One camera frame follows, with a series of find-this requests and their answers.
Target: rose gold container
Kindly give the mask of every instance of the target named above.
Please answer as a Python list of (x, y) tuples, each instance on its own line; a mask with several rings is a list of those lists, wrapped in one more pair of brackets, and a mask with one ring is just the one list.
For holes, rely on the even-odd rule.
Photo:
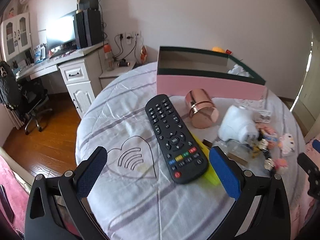
[(189, 117), (194, 127), (210, 127), (219, 117), (219, 111), (204, 89), (191, 90), (185, 97)]

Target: pink box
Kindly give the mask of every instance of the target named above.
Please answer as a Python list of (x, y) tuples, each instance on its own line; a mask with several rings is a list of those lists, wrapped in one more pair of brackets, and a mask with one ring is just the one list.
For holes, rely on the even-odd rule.
[[(228, 74), (235, 64), (249, 77)], [(266, 89), (262, 77), (231, 55), (203, 49), (160, 47), (157, 94), (185, 96), (196, 88), (205, 89), (211, 97), (251, 100), (260, 100)]]

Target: black remote control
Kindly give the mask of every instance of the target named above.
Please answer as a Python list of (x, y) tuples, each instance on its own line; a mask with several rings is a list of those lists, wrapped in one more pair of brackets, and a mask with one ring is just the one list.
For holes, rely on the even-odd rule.
[(184, 184), (204, 174), (208, 160), (169, 98), (164, 94), (155, 96), (145, 111), (173, 181)]

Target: bottle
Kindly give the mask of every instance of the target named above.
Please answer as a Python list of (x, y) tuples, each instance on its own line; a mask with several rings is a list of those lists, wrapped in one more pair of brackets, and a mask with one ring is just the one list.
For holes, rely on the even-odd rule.
[(113, 54), (111, 51), (111, 46), (109, 44), (106, 44), (103, 46), (103, 51), (104, 51), (104, 64), (105, 64), (105, 69), (107, 71), (111, 71), (115, 69), (114, 65), (114, 59), (113, 59)]

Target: chair base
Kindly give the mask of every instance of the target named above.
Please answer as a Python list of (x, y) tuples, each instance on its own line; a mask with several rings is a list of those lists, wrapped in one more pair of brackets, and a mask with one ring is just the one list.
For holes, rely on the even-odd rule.
[(25, 134), (26, 134), (26, 135), (29, 134), (28, 126), (31, 124), (31, 122), (32, 122), (33, 120), (35, 120), (35, 122), (36, 122), (38, 131), (39, 131), (39, 132), (42, 132), (42, 127), (41, 127), (41, 125), (39, 124), (37, 118), (38, 118), (40, 115), (42, 115), (42, 114), (44, 114), (44, 113), (46, 113), (46, 112), (52, 112), (52, 111), (53, 111), (52, 108), (47, 108), (47, 109), (44, 109), (44, 110), (39, 111), (39, 112), (36, 112), (35, 110), (32, 111), (32, 112), (29, 114), (29, 115), (30, 115), (29, 121), (28, 121), (28, 123), (27, 123), (27, 125), (26, 125), (26, 127), (25, 127), (25, 129), (24, 129)]

